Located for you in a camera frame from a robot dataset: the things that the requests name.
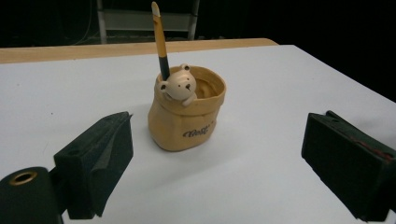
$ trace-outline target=bear ear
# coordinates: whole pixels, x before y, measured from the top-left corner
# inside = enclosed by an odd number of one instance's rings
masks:
[[[183,68],[183,69],[186,70],[186,71],[190,71],[190,67],[189,67],[189,65],[186,64],[186,63],[183,63],[180,67]]]
[[[161,81],[158,83],[158,87],[160,88],[161,92],[166,92],[166,86],[168,85],[167,81]]]

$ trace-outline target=ceramic pen holder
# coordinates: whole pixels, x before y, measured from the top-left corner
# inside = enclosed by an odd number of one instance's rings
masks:
[[[181,151],[202,144],[213,133],[226,84],[218,74],[199,66],[171,67],[170,74],[166,81],[161,74],[155,80],[148,129],[159,147]]]

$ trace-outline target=bear face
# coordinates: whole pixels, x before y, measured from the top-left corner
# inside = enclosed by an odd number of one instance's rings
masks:
[[[183,101],[183,105],[189,105],[193,99],[196,99],[197,84],[194,76],[190,73],[190,67],[185,63],[180,67],[180,71],[171,74],[165,81],[161,81],[159,88],[170,98]]]

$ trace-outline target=white surface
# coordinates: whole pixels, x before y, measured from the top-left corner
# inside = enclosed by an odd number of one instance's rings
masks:
[[[134,113],[134,157],[104,215],[65,223],[363,223],[301,157],[309,112],[332,110],[396,148],[396,104],[294,46],[171,53],[220,74],[218,126],[170,153],[149,137],[157,55],[0,64],[0,176],[52,156],[100,118]],[[396,216],[389,212],[387,223]]]

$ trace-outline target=brush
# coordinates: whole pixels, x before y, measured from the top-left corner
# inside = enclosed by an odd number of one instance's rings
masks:
[[[161,19],[160,8],[156,2],[151,3],[152,19],[154,21],[155,43],[157,44],[158,57],[160,59],[161,75],[163,80],[170,76],[169,63],[166,56],[165,36],[163,34],[163,21]]]

